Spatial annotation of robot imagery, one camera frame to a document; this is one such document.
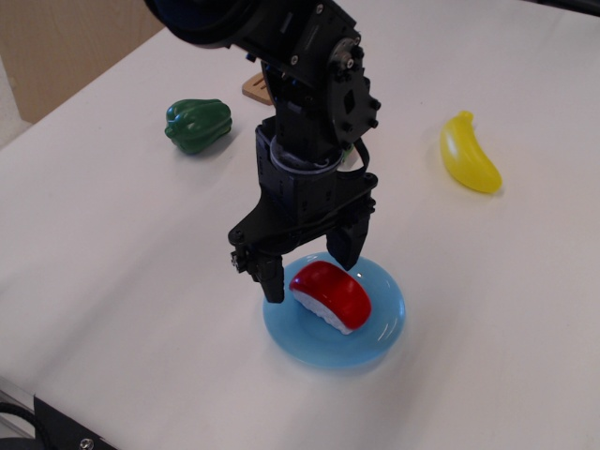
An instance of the screw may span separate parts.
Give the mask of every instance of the screw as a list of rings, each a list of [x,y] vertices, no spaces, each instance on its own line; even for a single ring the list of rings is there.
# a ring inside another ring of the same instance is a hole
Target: screw
[[[93,450],[94,449],[94,441],[92,441],[89,438],[82,439],[82,441],[79,442],[79,448],[80,448],[80,450]]]
[[[235,244],[241,244],[244,242],[244,232],[242,232],[241,230],[235,230],[233,231],[230,238],[232,241],[234,241]]]

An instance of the wooden object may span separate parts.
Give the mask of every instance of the wooden object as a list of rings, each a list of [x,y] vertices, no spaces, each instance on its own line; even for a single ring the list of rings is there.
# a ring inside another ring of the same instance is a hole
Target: wooden object
[[[0,54],[21,118],[37,122],[161,28],[140,0],[0,0]]]
[[[257,73],[242,86],[242,93],[246,97],[250,97],[253,100],[260,101],[265,105],[271,106],[273,100],[269,95],[269,90],[266,88],[264,82],[264,76],[262,73]]]

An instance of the black cable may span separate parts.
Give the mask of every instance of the black cable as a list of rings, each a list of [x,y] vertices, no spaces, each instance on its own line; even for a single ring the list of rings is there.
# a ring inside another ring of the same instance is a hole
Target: black cable
[[[44,448],[46,450],[56,450],[52,445],[50,440],[50,435],[48,431],[43,426],[43,424],[39,421],[37,417],[35,417],[31,412],[27,411],[25,408],[17,405],[13,405],[11,403],[0,402],[0,413],[16,415],[17,417],[21,417],[25,422],[30,423],[36,429],[36,437],[43,443]]]

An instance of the white table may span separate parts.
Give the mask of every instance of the white table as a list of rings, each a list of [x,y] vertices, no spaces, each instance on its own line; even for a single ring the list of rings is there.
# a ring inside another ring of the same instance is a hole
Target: white table
[[[236,49],[158,34],[0,152],[0,376],[127,449],[600,445],[600,20],[514,0],[345,0],[383,102],[363,255],[406,298],[375,366],[321,370],[268,336],[227,231],[258,201]],[[234,127],[177,153],[164,113]],[[462,109],[495,196],[443,167]],[[285,257],[324,250],[323,240]]]

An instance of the red tuna slice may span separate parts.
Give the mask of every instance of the red tuna slice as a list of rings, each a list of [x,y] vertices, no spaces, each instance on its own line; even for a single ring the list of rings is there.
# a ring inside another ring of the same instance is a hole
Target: red tuna slice
[[[371,313],[371,302],[363,287],[330,262],[305,266],[290,282],[290,290],[305,308],[344,335],[364,325]]]

